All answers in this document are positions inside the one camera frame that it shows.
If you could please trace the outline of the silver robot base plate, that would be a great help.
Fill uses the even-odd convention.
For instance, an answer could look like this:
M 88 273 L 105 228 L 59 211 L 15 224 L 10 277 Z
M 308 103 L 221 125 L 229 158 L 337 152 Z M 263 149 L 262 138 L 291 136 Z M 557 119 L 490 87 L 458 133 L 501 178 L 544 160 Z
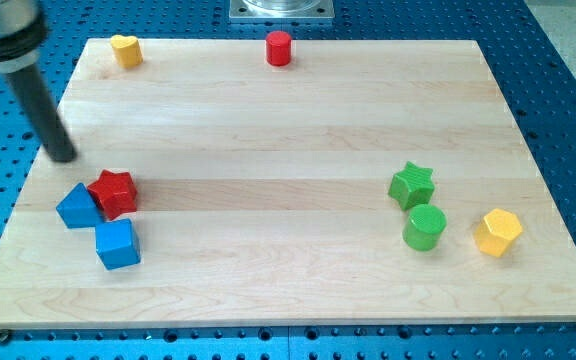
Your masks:
M 329 20 L 335 17 L 332 0 L 230 0 L 229 18 L 256 20 Z

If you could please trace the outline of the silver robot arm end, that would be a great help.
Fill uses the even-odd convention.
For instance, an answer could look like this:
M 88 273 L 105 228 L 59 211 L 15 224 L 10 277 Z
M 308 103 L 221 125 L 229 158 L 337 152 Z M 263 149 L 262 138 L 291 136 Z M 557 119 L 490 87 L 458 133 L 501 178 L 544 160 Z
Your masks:
M 35 64 L 47 38 L 42 5 L 36 0 L 0 0 L 0 73 Z

